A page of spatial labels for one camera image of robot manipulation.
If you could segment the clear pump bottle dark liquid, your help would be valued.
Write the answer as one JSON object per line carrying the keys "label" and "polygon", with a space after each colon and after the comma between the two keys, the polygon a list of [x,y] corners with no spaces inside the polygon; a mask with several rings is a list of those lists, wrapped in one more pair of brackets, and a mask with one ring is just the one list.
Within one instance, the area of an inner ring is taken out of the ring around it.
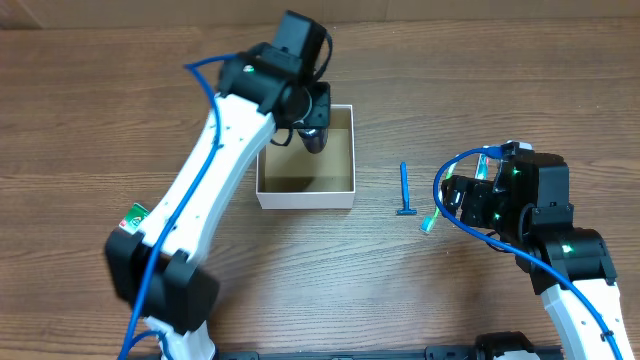
{"label": "clear pump bottle dark liquid", "polygon": [[298,129],[297,133],[309,153],[318,154],[326,146],[328,139],[327,129]]}

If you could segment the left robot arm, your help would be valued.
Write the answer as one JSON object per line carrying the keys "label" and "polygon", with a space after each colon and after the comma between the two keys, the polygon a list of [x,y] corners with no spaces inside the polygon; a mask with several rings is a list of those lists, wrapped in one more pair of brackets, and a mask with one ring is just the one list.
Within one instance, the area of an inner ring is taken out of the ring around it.
{"label": "left robot arm", "polygon": [[115,228],[105,256],[117,295],[131,307],[120,357],[156,338],[165,359],[212,359],[207,321],[217,281],[203,270],[215,230],[253,159],[278,131],[321,152],[330,124],[330,86],[323,74],[333,42],[315,20],[287,11],[276,35],[217,57],[211,84],[202,63],[187,70],[209,103],[203,130],[160,203],[133,230]]}

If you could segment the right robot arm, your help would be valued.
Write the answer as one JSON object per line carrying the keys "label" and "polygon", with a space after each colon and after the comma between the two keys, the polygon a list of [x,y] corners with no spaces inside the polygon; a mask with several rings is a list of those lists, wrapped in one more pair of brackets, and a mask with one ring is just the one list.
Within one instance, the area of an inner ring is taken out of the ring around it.
{"label": "right robot arm", "polygon": [[633,358],[611,254],[596,230],[574,225],[562,156],[517,142],[475,148],[440,167],[432,192],[452,224],[514,256],[567,358]]}

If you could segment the blue disposable razor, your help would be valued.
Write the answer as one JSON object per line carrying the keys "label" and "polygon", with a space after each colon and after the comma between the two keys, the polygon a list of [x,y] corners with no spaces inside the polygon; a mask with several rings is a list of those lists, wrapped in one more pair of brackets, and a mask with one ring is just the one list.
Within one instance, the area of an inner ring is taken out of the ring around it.
{"label": "blue disposable razor", "polygon": [[399,169],[400,169],[400,179],[401,179],[402,207],[396,211],[396,214],[398,216],[416,215],[417,211],[415,209],[412,209],[410,205],[410,194],[409,194],[408,173],[407,173],[406,163],[402,162],[399,166]]}

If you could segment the green white soap packet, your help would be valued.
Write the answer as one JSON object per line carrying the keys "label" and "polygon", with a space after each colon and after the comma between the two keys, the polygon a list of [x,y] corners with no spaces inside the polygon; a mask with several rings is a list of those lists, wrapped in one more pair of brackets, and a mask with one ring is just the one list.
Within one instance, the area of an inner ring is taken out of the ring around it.
{"label": "green white soap packet", "polygon": [[119,223],[119,228],[129,234],[135,234],[149,211],[139,203],[134,203]]}

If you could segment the white teal toothpaste tube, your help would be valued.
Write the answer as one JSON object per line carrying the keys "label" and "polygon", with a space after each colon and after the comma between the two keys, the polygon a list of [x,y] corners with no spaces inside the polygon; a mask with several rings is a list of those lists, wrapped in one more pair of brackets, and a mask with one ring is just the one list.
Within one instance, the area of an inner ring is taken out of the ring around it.
{"label": "white teal toothpaste tube", "polygon": [[490,158],[485,154],[480,154],[477,161],[474,177],[479,180],[486,180],[489,174]]}

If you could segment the green white toothbrush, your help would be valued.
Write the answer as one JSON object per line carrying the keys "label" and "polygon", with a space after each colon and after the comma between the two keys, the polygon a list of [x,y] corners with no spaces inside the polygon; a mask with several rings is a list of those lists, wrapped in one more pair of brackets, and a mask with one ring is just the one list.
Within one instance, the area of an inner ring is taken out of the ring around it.
{"label": "green white toothbrush", "polygon": [[[446,176],[445,176],[446,179],[449,179],[453,175],[455,167],[456,167],[456,163],[453,163],[448,168]],[[420,229],[424,233],[429,234],[432,231],[432,229],[434,228],[435,223],[436,223],[437,218],[438,218],[439,215],[440,215],[440,210],[438,208],[436,208],[434,213],[431,216],[427,216],[427,217],[424,218]]]}

